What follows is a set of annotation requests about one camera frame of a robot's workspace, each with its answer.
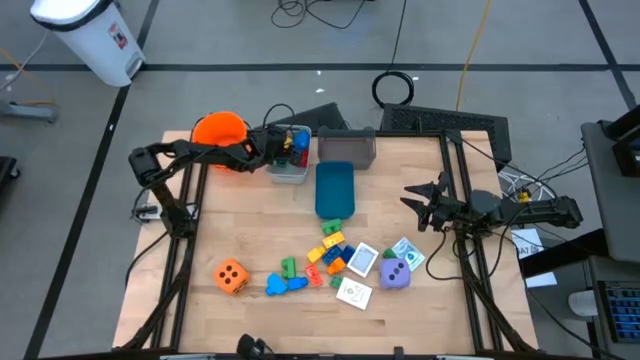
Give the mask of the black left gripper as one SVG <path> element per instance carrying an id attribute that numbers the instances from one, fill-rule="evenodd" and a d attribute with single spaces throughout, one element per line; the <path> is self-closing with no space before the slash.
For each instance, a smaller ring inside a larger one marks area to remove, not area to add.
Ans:
<path id="1" fill-rule="evenodd" d="M 248 132 L 249 139 L 253 141 L 257 154 L 251 160 L 250 169 L 258 169 L 264 165 L 272 164 L 274 160 L 284 153 L 285 142 L 300 143 L 301 131 L 288 131 L 285 127 L 265 127 Z M 292 151 L 285 157 L 290 166 L 301 166 L 301 153 Z"/>

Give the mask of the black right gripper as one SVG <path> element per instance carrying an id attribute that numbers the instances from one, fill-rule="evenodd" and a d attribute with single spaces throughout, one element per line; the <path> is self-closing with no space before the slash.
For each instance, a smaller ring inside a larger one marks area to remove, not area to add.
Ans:
<path id="1" fill-rule="evenodd" d="M 449 174 L 441 172 L 438 175 L 438 182 L 429 182 L 421 185 L 411 185 L 404 188 L 405 191 L 421 195 L 423 197 L 440 196 L 447 191 L 449 186 Z M 474 211 L 470 204 L 447 196 L 440 196 L 425 204 L 410 198 L 401 198 L 400 201 L 412 209 L 418 217 L 418 231 L 425 232 L 431 223 L 433 215 L 433 227 L 442 228 L 446 222 L 462 221 L 463 223 L 474 222 Z"/>

